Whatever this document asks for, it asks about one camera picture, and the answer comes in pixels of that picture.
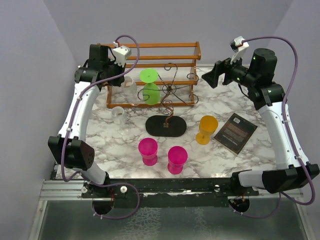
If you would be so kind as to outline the right pink plastic goblet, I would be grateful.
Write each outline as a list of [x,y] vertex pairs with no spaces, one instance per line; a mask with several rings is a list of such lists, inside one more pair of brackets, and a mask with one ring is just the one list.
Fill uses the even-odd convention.
[[182,172],[184,164],[188,160],[188,152],[182,146],[173,146],[167,154],[168,171],[173,175],[178,175]]

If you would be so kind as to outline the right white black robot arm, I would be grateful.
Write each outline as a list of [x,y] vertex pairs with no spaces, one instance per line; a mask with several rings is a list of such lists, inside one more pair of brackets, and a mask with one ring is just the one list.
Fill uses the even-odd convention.
[[290,122],[289,107],[285,91],[273,81],[277,65],[275,52],[257,48],[249,67],[242,59],[227,58],[217,61],[211,71],[202,75],[211,88],[218,86],[220,75],[223,85],[231,82],[247,88],[247,97],[253,102],[266,125],[276,160],[275,170],[244,170],[234,172],[230,178],[230,191],[240,196],[250,187],[264,189],[271,194],[299,189],[319,175],[317,164],[311,164],[300,148],[299,141]]

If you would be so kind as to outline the left pink plastic goblet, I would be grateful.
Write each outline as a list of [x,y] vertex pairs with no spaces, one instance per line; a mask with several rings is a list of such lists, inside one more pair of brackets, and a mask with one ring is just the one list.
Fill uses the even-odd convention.
[[146,166],[153,166],[157,163],[158,143],[155,139],[150,137],[142,139],[138,144],[138,151]]

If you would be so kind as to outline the metal wine glass rack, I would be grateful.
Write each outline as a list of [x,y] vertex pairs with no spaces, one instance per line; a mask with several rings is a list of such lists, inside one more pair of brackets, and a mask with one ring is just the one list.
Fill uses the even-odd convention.
[[[163,78],[158,73],[157,80],[162,80]],[[160,100],[155,105],[148,105],[142,99],[142,89],[138,91],[138,99],[145,103],[148,107],[158,106],[160,115],[153,115],[149,117],[145,122],[145,129],[147,133],[153,137],[172,137],[177,138],[185,134],[187,130],[186,121],[174,114],[173,100],[171,99],[174,96],[178,100],[183,100],[177,95],[177,91],[184,89],[179,87],[178,89],[173,90],[175,85],[165,85],[163,87],[158,86],[160,92]],[[196,103],[199,101],[199,97],[193,93],[196,98]]]

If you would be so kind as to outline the pink plastic goblet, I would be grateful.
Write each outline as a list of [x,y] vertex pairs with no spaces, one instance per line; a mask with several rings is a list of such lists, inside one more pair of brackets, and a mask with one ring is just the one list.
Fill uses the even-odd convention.
[[168,171],[173,175],[178,175],[182,172],[184,164],[188,160],[188,152],[182,146],[173,146],[167,154]]
[[157,163],[158,143],[155,139],[150,137],[142,139],[138,144],[138,151],[146,166],[153,166]]

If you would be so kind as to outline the dark book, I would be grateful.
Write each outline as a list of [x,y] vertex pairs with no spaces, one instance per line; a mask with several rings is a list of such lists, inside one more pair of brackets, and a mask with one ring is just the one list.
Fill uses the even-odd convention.
[[233,113],[214,136],[214,139],[238,155],[256,129],[256,125]]

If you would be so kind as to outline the orange wooden dish rack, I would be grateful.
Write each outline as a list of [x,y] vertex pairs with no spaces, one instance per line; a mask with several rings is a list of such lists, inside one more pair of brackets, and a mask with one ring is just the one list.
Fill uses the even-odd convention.
[[197,101],[194,94],[194,86],[198,84],[197,61],[201,60],[201,47],[198,41],[183,43],[140,43],[139,60],[130,74],[136,74],[143,69],[153,68],[165,76],[154,83],[157,86],[165,85],[188,87],[190,100],[174,101],[174,107],[194,106]]

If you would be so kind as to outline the orange plastic wine glass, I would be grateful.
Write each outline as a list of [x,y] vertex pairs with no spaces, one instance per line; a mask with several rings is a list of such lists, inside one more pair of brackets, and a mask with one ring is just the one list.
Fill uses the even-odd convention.
[[207,145],[213,133],[218,128],[218,120],[212,115],[205,115],[199,122],[199,132],[195,136],[195,140],[200,145]]

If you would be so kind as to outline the aluminium rail frame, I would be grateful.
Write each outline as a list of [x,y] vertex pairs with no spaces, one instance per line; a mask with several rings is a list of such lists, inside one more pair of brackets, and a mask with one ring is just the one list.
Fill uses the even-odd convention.
[[287,104],[288,91],[273,81],[276,62],[254,59],[249,67],[240,61],[217,61],[202,78],[212,88],[218,86],[219,76],[223,85],[232,82],[247,88],[248,98],[262,117],[270,136],[275,158],[275,170],[243,170],[231,177],[217,178],[132,178],[102,180],[84,175],[79,181],[60,182],[50,196],[54,201],[68,201],[77,192],[79,200],[90,200],[95,216],[109,219],[114,207],[130,209],[134,214],[140,207],[231,207],[246,216],[250,196],[259,190],[286,196],[287,191],[311,185],[319,175],[317,164],[311,164],[300,148],[291,123]]

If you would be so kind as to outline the green plastic wine glass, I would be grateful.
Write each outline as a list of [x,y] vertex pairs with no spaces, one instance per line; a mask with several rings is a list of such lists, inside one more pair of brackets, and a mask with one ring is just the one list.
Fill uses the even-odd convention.
[[142,100],[149,106],[160,101],[160,90],[155,84],[158,79],[158,72],[153,68],[146,68],[140,72],[140,80],[145,83],[142,89]]

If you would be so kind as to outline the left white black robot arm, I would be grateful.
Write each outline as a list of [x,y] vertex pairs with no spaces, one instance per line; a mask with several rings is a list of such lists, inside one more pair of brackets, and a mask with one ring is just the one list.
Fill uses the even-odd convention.
[[56,136],[50,136],[48,147],[62,169],[80,173],[94,182],[97,196],[106,197],[111,190],[108,174],[94,161],[95,150],[86,143],[86,132],[93,105],[101,92],[101,80],[110,78],[108,84],[120,86],[131,49],[122,45],[110,48],[92,44],[89,58],[74,74],[74,93],[67,117]]

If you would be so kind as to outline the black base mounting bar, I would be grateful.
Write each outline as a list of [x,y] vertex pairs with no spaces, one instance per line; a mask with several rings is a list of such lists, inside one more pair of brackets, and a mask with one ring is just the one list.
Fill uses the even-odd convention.
[[223,178],[123,178],[111,179],[113,186],[83,184],[83,199],[110,202],[117,208],[227,207],[236,197],[230,179]]

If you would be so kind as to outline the frosted clear wine glass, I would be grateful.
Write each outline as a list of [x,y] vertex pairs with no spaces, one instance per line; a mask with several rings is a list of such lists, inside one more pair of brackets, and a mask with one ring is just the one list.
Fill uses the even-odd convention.
[[128,118],[126,111],[120,106],[113,107],[111,110],[111,117],[117,126],[117,131],[121,135],[127,135],[129,133],[129,126],[127,124]]

